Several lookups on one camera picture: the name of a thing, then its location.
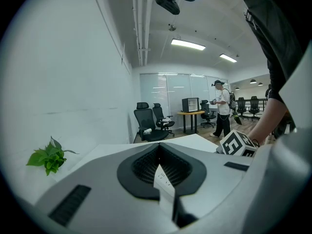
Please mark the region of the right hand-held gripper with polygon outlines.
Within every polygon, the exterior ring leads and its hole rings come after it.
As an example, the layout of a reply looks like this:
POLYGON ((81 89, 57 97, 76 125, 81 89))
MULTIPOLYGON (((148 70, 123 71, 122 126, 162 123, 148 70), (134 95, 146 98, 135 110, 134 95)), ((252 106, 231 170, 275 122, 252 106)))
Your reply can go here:
POLYGON ((256 153, 256 146, 244 133, 232 130, 221 141, 216 153, 232 156, 253 157, 256 153))

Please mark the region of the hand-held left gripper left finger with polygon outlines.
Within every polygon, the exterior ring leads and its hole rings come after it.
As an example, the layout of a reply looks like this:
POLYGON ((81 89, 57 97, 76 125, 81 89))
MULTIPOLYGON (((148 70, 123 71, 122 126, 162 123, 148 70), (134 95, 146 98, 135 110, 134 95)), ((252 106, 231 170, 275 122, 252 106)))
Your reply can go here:
POLYGON ((159 191, 134 165, 158 144, 95 158, 53 185, 36 207, 70 233, 169 234, 177 226, 159 206, 159 191))

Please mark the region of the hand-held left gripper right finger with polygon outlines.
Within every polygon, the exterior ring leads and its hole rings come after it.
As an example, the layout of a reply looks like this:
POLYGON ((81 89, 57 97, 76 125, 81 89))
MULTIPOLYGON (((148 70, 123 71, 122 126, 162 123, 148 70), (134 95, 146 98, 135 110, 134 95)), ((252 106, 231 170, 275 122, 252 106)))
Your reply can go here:
POLYGON ((238 185, 248 170, 252 159, 242 156, 227 156, 184 146, 161 143, 165 147, 177 148, 182 157, 194 158, 192 176, 185 181, 191 185, 199 184, 189 195, 178 196, 177 187, 169 182, 164 165, 159 167, 159 206, 172 220, 190 217, 202 218, 217 207, 238 185))

